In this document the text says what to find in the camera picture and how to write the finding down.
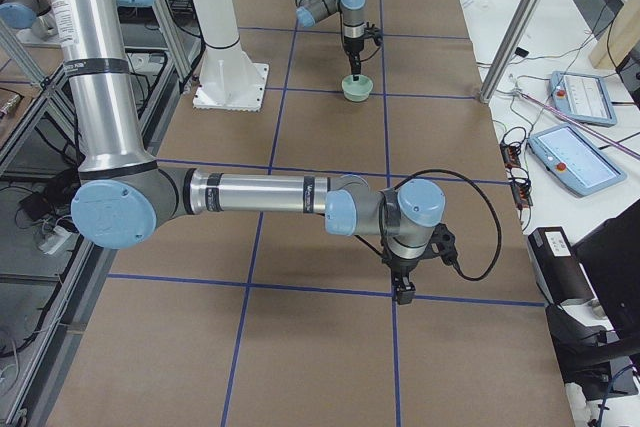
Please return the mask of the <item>aluminium frame post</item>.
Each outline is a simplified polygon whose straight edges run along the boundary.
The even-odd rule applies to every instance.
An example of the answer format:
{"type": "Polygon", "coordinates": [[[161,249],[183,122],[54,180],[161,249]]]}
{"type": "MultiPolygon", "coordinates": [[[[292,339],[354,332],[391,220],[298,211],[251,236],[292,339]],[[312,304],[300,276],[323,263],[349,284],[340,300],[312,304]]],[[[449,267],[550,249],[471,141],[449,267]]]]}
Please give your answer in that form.
{"type": "Polygon", "coordinates": [[[481,103],[490,103],[539,2],[540,0],[519,1],[478,93],[481,103]]]}

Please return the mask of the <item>black box with label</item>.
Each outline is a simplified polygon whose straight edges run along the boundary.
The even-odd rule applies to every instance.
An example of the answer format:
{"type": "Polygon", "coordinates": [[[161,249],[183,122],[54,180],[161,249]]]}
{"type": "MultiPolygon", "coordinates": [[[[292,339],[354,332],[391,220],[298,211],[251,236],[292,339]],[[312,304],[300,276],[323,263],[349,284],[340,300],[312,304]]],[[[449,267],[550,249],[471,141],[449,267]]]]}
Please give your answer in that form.
{"type": "Polygon", "coordinates": [[[527,237],[536,282],[548,301],[562,307],[583,305],[594,293],[561,227],[539,227],[527,237]]]}

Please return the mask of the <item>near teach pendant tablet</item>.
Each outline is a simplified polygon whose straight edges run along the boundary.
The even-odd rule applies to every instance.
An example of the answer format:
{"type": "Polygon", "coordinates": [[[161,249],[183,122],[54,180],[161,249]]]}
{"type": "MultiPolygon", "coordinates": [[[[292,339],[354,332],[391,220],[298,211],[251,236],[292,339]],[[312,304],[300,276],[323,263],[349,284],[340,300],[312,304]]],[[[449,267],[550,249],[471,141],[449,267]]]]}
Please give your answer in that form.
{"type": "Polygon", "coordinates": [[[569,191],[586,197],[621,183],[626,173],[568,123],[532,134],[528,145],[569,191]]]}

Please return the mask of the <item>green ceramic bowl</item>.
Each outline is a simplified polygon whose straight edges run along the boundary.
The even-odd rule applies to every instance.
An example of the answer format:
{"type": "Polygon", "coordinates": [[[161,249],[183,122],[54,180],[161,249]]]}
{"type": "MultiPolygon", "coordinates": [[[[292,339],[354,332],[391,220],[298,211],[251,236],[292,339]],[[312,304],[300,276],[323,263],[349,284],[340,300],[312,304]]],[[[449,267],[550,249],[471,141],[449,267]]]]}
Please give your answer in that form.
{"type": "Polygon", "coordinates": [[[351,102],[366,101],[373,89],[373,81],[366,75],[352,76],[348,75],[343,78],[341,88],[344,97],[351,102]]]}

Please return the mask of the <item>far teach pendant tablet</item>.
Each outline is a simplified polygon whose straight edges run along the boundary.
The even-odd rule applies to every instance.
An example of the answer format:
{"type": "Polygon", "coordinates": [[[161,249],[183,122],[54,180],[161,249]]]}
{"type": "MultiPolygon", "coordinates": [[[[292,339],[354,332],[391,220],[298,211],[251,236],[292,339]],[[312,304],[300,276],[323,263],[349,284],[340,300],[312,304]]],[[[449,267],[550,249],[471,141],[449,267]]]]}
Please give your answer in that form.
{"type": "Polygon", "coordinates": [[[554,71],[549,85],[553,106],[569,118],[603,127],[617,124],[603,77],[554,71]]]}

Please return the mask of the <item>teach pendant tablet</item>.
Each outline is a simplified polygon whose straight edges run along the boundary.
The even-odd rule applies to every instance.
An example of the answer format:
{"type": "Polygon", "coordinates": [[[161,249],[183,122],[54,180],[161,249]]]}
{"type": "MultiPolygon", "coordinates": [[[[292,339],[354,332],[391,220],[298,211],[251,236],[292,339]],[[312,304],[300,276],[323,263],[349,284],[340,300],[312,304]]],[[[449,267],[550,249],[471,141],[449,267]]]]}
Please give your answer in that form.
{"type": "Polygon", "coordinates": [[[549,85],[553,106],[569,118],[603,127],[617,124],[603,77],[554,71],[549,85]]]}
{"type": "Polygon", "coordinates": [[[532,134],[528,145],[569,191],[586,197],[621,183],[626,173],[568,123],[532,134]]]}

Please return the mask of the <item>black monitor stand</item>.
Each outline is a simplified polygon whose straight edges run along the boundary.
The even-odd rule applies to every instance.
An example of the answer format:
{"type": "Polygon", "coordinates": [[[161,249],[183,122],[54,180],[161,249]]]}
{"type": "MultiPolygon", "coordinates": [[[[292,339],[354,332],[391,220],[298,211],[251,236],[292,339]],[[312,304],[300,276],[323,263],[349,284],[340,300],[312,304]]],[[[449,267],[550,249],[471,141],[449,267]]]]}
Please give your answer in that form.
{"type": "Polygon", "coordinates": [[[563,381],[599,400],[623,367],[639,366],[639,204],[605,220],[573,246],[612,332],[547,307],[563,381]]]}

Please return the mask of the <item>small black square sensor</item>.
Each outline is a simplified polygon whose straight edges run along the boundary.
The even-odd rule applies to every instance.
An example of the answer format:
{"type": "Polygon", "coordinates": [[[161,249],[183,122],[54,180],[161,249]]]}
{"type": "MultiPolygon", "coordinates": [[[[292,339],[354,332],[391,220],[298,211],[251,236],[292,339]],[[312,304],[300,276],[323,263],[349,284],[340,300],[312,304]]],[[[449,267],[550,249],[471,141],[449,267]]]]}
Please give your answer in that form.
{"type": "Polygon", "coordinates": [[[515,49],[515,54],[519,57],[526,58],[529,55],[529,52],[523,48],[517,47],[515,49]]]}

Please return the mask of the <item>white pedestal column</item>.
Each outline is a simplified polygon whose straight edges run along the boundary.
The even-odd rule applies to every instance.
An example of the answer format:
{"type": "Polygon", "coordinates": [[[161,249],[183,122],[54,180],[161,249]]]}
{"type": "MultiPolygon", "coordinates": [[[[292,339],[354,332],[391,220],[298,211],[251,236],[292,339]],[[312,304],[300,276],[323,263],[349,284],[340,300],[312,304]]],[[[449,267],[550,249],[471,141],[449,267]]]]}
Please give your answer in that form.
{"type": "Polygon", "coordinates": [[[193,105],[198,109],[258,111],[269,74],[244,52],[232,0],[193,0],[205,52],[193,105]]]}

